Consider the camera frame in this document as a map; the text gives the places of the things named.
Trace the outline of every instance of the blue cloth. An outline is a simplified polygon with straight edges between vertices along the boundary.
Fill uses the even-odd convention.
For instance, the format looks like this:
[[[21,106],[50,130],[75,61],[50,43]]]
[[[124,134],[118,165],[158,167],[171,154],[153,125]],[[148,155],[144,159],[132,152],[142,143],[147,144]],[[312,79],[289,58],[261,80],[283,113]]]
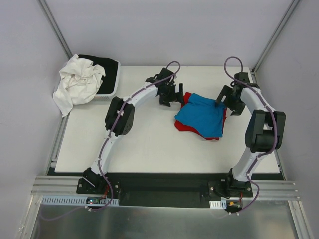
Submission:
[[[196,129],[204,138],[221,138],[226,106],[223,103],[216,106],[215,101],[193,93],[175,119]]]

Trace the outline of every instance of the crumpled white cloth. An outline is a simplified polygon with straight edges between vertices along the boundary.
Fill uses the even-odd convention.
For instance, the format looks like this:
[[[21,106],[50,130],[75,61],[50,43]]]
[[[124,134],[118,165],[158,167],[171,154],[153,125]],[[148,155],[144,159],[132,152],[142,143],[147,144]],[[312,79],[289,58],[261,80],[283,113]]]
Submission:
[[[73,105],[91,101],[102,84],[105,70],[100,65],[93,66],[93,61],[79,58],[75,54],[60,70],[61,81],[53,99],[66,116]]]

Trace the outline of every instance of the red cloth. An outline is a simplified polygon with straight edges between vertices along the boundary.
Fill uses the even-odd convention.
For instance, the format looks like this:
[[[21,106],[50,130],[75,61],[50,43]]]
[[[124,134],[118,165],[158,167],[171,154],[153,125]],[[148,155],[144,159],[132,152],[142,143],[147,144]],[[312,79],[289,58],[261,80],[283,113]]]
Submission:
[[[188,103],[188,100],[189,100],[189,97],[191,96],[191,93],[190,92],[186,92],[185,95],[184,95],[184,101],[185,101],[185,104]],[[224,125],[225,125],[225,120],[226,120],[226,108],[224,110],[224,120],[223,120],[223,130],[224,130]],[[189,132],[194,132],[200,136],[202,136],[197,130],[195,130],[194,128],[192,127],[189,127],[189,126],[185,126],[183,125],[181,122],[178,122],[176,121],[175,122],[175,127],[178,129],[178,131],[189,131]],[[219,140],[219,138],[205,138],[206,140]]]

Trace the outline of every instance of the tabletop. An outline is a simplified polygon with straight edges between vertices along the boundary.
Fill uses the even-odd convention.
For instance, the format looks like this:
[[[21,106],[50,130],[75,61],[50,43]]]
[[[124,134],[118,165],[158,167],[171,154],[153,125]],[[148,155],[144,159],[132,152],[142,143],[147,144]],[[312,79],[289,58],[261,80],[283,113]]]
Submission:
[[[116,95],[127,96],[142,86],[145,79],[161,71],[160,66],[123,66]],[[229,67],[231,75],[239,67]],[[184,92],[217,98],[222,87],[232,80],[223,67],[184,66],[176,84],[184,83]],[[91,101],[75,105],[70,112],[55,172],[83,172],[91,166],[105,136],[104,119],[111,101]],[[134,124],[113,150],[109,172],[139,173],[227,173],[239,161],[246,146],[245,131],[250,120],[247,107],[240,116],[228,116],[223,137],[207,141],[192,132],[179,132],[174,116],[180,103],[171,107],[149,99],[135,110]],[[256,173],[279,173],[274,154],[266,157]]]

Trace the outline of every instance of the gray wall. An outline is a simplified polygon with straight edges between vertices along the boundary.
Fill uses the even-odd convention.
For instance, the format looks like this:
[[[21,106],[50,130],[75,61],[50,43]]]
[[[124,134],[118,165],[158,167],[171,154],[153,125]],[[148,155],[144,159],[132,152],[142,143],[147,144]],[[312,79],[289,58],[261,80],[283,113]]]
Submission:
[[[52,99],[67,60],[35,0],[0,7],[0,238],[14,238],[45,167],[60,112]]]
[[[73,53],[122,65],[199,66],[236,55],[253,67],[291,0],[47,2]]]
[[[303,0],[262,67],[257,81],[287,123],[280,150],[288,179],[297,180],[319,238],[319,1]]]

